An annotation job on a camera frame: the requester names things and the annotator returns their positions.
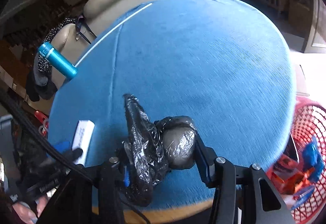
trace red basket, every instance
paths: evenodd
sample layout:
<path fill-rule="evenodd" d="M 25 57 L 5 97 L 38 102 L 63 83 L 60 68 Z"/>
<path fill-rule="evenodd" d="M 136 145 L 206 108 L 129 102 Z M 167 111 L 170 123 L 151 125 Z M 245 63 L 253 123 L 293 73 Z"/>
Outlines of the red basket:
<path fill-rule="evenodd" d="M 306 144 L 311 142 L 314 135 L 317 139 L 318 150 L 326 162 L 326 110 L 317 102 L 297 96 L 295 114 L 291 127 L 295 140 Z M 296 223 L 312 223 L 326 203 L 326 170 L 322 171 L 312 196 L 300 207 L 292 211 Z"/>

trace blue cylinder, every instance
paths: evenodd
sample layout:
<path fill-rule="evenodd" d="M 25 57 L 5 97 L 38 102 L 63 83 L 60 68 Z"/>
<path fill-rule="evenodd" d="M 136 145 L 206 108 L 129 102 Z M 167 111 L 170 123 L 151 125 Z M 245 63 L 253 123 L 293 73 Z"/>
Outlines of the blue cylinder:
<path fill-rule="evenodd" d="M 45 42 L 39 47 L 39 53 L 66 78 L 73 79 L 77 74 L 77 68 L 75 68 L 75 66 L 60 54 L 49 42 Z"/>

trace wooden base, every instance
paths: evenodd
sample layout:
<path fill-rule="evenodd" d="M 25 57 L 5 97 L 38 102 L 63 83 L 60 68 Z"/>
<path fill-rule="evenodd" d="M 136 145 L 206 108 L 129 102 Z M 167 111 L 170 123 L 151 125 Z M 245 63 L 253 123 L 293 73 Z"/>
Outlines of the wooden base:
<path fill-rule="evenodd" d="M 170 208 L 166 210 L 144 210 L 142 213 L 149 219 L 152 224 L 168 223 L 181 220 L 212 206 L 213 200 L 203 201 L 197 204 Z M 95 214 L 98 214 L 98 207 L 92 208 Z M 143 224 L 145 221 L 131 210 L 124 211 L 124 218 L 128 224 Z"/>

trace black wire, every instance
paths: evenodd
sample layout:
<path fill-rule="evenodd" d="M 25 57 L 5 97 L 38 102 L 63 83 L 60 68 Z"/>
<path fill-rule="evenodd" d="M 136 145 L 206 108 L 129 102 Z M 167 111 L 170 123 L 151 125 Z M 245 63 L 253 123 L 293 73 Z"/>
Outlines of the black wire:
<path fill-rule="evenodd" d="M 135 212 L 137 215 L 139 215 L 143 220 L 145 220 L 146 224 L 151 224 L 148 218 L 140 212 L 138 209 L 136 209 L 133 205 L 128 204 L 127 202 L 121 200 L 123 204 L 125 204 L 127 207 L 129 207 L 133 212 Z"/>
<path fill-rule="evenodd" d="M 71 171 L 79 174 L 82 178 L 93 183 L 92 179 L 87 175 L 87 173 L 78 168 L 75 164 L 70 162 L 66 157 L 59 153 L 46 139 L 44 139 L 32 122 L 27 118 L 23 110 L 12 100 L 9 95 L 0 88 L 0 103 L 6 108 L 6 110 L 11 113 L 14 119 L 24 128 L 33 139 L 46 151 L 48 154 L 58 162 L 60 162 L 65 167 L 69 168 Z"/>

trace black plastic bag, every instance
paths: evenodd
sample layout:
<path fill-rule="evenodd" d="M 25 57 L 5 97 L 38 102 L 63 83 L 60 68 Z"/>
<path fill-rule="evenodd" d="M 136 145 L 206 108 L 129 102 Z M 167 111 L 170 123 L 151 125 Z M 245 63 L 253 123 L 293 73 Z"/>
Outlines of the black plastic bag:
<path fill-rule="evenodd" d="M 124 191 L 127 199 L 139 206 L 152 201 L 153 187 L 165 177 L 169 169 L 161 138 L 156 126 L 131 94 L 124 95 L 128 126 L 128 141 L 124 149 L 130 162 L 130 186 Z"/>
<path fill-rule="evenodd" d="M 192 168 L 195 164 L 193 152 L 197 133 L 194 121 L 189 116 L 169 116 L 155 124 L 169 167 L 174 170 Z"/>

